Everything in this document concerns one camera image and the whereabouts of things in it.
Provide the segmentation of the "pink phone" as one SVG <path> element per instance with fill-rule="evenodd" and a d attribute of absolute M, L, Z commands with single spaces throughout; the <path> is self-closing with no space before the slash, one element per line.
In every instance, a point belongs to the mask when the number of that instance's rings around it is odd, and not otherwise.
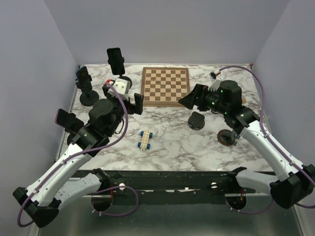
<path fill-rule="evenodd" d="M 63 109 L 58 109 L 55 123 L 68 133 L 78 133 L 84 126 L 84 122 L 78 119 L 74 113 L 68 113 Z"/>

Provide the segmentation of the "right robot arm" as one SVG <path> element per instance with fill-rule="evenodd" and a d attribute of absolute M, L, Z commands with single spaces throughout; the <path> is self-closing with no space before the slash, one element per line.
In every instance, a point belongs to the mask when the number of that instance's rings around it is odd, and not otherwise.
<path fill-rule="evenodd" d="M 266 130 L 259 116 L 242 104 L 242 89 L 235 81 L 223 81 L 217 90 L 196 84 L 179 100 L 187 109 L 215 110 L 223 115 L 225 123 L 237 135 L 247 140 L 267 161 L 275 176 L 268 176 L 246 168 L 234 170 L 226 181 L 233 193 L 250 188 L 268 194 L 282 208 L 289 209 L 313 192 L 314 165 L 304 165 Z"/>

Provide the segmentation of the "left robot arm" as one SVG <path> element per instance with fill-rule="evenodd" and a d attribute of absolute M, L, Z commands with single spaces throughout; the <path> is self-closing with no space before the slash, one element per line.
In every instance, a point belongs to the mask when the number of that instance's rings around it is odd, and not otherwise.
<path fill-rule="evenodd" d="M 104 194 L 113 186 L 109 175 L 102 169 L 94 169 L 87 176 L 74 183 L 68 180 L 84 164 L 102 149 L 118 143 L 126 134 L 128 116 L 143 112 L 144 96 L 134 94 L 134 103 L 115 84 L 103 86 L 105 98 L 97 100 L 89 111 L 89 120 L 83 123 L 74 114 L 59 109 L 56 123 L 65 128 L 72 138 L 64 154 L 37 181 L 28 187 L 18 187 L 13 197 L 21 205 L 17 224 L 21 223 L 25 211 L 31 222 L 39 228 L 50 224 L 60 210 L 74 200 L 87 194 Z"/>

